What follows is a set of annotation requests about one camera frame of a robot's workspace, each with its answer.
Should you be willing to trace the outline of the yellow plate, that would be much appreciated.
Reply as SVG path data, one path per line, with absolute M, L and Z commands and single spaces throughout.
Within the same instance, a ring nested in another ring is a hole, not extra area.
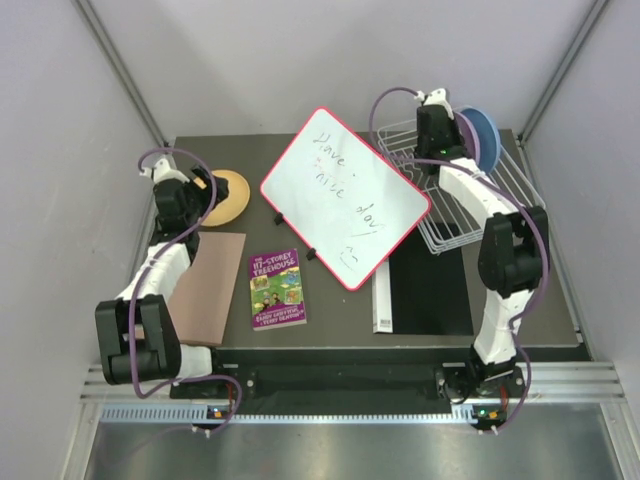
M 238 172 L 227 169 L 213 170 L 217 178 L 228 181 L 228 197 L 217 203 L 213 211 L 206 217 L 202 227 L 218 227 L 238 218 L 249 204 L 251 191 L 248 181 Z

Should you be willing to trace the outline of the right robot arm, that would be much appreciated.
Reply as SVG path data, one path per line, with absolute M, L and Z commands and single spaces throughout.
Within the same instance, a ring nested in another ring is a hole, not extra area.
M 536 290 L 548 283 L 548 217 L 542 207 L 524 207 L 490 179 L 502 145 L 484 112 L 455 111 L 438 90 L 417 108 L 416 126 L 416 162 L 483 229 L 478 271 L 487 295 L 464 386 L 487 396 L 513 374 L 521 319 Z

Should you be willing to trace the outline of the white wire dish rack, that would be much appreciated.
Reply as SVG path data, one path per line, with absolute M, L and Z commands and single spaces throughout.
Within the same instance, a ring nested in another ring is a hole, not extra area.
M 375 129 L 377 146 L 391 156 L 413 157 L 417 145 L 416 122 L 405 120 Z M 496 168 L 489 174 L 491 181 L 501 190 L 510 193 L 521 204 L 542 206 L 544 201 L 535 190 L 522 168 L 517 151 L 507 147 L 513 139 L 509 131 L 500 133 L 503 145 Z M 438 178 L 426 173 L 426 169 L 411 161 L 398 162 L 397 168 L 432 201 L 429 214 L 418 230 L 429 251 L 435 255 L 461 248 L 482 239 L 482 228 L 473 216 L 449 193 L 439 187 Z

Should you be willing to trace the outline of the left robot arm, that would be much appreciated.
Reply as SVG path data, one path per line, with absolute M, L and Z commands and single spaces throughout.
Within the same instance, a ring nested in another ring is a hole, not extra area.
M 111 385 L 178 376 L 182 351 L 168 302 L 180 277 L 195 260 L 197 222 L 230 193 L 229 181 L 201 167 L 187 177 L 154 168 L 154 226 L 144 263 L 115 299 L 100 302 L 95 323 L 103 375 Z

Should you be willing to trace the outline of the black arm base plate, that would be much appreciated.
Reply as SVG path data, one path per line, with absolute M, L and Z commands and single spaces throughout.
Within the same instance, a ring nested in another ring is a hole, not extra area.
M 408 392 L 485 395 L 519 387 L 514 360 L 482 364 L 470 348 L 217 349 L 216 374 L 235 377 L 248 398 L 276 393 Z

